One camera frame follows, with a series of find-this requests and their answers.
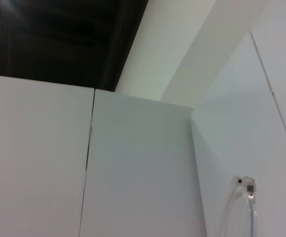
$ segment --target white surface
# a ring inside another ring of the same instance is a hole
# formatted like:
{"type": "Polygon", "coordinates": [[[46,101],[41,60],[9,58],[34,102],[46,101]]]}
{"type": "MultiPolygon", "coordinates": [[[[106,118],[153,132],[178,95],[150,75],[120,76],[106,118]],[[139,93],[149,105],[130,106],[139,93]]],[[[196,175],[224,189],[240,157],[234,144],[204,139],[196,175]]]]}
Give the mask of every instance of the white surface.
{"type": "Polygon", "coordinates": [[[116,92],[160,100],[215,0],[149,0],[116,92]]]}
{"type": "Polygon", "coordinates": [[[233,175],[257,187],[257,236],[286,236],[286,132],[245,37],[192,114],[208,237],[218,236],[233,175]]]}
{"type": "Polygon", "coordinates": [[[161,101],[195,107],[265,3],[266,0],[217,0],[161,101]]]}
{"type": "Polygon", "coordinates": [[[0,237],[77,237],[93,89],[0,77],[0,237]]]}
{"type": "Polygon", "coordinates": [[[271,0],[252,33],[286,124],[286,0],[271,0]]]}
{"type": "Polygon", "coordinates": [[[191,109],[96,90],[81,237],[204,237],[191,109]]]}

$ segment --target white partition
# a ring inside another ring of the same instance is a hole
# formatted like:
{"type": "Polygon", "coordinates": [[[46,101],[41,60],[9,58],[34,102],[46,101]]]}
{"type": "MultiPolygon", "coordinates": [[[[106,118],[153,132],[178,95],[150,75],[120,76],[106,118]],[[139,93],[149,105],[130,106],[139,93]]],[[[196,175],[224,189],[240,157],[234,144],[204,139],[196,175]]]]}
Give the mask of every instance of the white partition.
{"type": "Polygon", "coordinates": [[[0,237],[77,237],[94,90],[0,77],[0,237]]]}
{"type": "Polygon", "coordinates": [[[286,125],[286,0],[271,0],[252,29],[286,125]]]}
{"type": "Polygon", "coordinates": [[[249,35],[192,121],[208,237],[219,236],[233,175],[256,181],[257,236],[286,236],[286,131],[249,35]]]}
{"type": "Polygon", "coordinates": [[[204,237],[191,108],[96,90],[81,237],[204,237]]]}

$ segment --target transparent cable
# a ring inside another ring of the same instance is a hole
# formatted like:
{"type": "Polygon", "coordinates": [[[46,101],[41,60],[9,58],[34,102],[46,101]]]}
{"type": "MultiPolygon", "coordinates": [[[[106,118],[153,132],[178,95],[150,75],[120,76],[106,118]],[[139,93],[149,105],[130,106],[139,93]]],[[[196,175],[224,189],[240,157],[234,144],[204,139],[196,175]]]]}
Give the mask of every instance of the transparent cable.
{"type": "Polygon", "coordinates": [[[245,219],[245,237],[256,237],[256,185],[252,178],[237,176],[233,177],[232,189],[226,204],[224,215],[221,220],[221,237],[232,237],[229,234],[229,228],[236,223],[230,223],[230,217],[234,209],[234,205],[245,203],[246,208],[244,214],[245,219]],[[245,202],[238,202],[240,198],[244,198],[245,202]]]}

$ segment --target dark ceiling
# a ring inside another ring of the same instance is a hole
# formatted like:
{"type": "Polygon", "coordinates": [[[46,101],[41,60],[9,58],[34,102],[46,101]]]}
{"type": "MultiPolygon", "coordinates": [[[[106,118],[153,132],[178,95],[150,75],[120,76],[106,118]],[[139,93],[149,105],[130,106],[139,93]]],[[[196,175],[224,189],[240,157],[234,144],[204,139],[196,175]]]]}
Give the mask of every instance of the dark ceiling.
{"type": "Polygon", "coordinates": [[[0,76],[114,91],[147,0],[0,0],[0,76]]]}

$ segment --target panel seam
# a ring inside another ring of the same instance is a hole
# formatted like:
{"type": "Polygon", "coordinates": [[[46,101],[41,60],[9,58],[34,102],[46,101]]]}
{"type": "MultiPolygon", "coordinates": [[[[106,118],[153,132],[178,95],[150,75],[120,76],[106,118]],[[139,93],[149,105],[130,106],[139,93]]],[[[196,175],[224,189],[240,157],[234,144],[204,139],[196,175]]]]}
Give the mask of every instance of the panel seam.
{"type": "Polygon", "coordinates": [[[78,237],[80,237],[80,230],[81,230],[81,226],[82,226],[84,197],[85,197],[85,189],[86,189],[87,166],[88,166],[88,158],[89,158],[89,146],[90,146],[90,138],[91,138],[91,136],[92,136],[92,128],[93,128],[93,116],[94,116],[94,105],[95,105],[95,92],[96,92],[96,90],[94,89],[92,115],[91,115],[91,118],[90,118],[90,126],[89,126],[87,158],[86,158],[85,175],[84,175],[84,190],[83,190],[82,208],[81,208],[81,212],[80,212],[80,222],[79,222],[78,237]]]}
{"type": "Polygon", "coordinates": [[[285,128],[285,131],[286,131],[286,123],[285,123],[285,121],[284,121],[284,119],[283,119],[283,116],[282,116],[280,107],[279,107],[279,105],[278,105],[278,102],[277,102],[275,93],[274,93],[273,90],[272,90],[272,87],[271,87],[271,83],[270,83],[270,81],[269,81],[268,74],[267,74],[266,69],[265,69],[265,67],[264,67],[264,64],[263,64],[263,62],[262,62],[262,59],[261,59],[260,53],[259,53],[259,51],[258,51],[258,47],[257,47],[256,41],[255,41],[255,39],[254,39],[254,37],[253,37],[253,35],[252,35],[252,32],[250,32],[250,37],[251,37],[251,39],[252,39],[253,45],[254,45],[254,47],[255,47],[255,50],[256,50],[256,52],[257,52],[259,61],[260,61],[260,63],[261,63],[262,69],[263,69],[263,72],[264,72],[264,74],[265,74],[265,76],[266,76],[266,80],[267,80],[267,82],[268,82],[269,90],[270,90],[270,93],[271,93],[271,95],[272,95],[272,97],[273,97],[273,99],[274,99],[274,101],[275,101],[275,104],[276,104],[276,107],[277,107],[277,110],[278,110],[280,119],[281,119],[281,121],[282,121],[283,127],[285,128]]]}

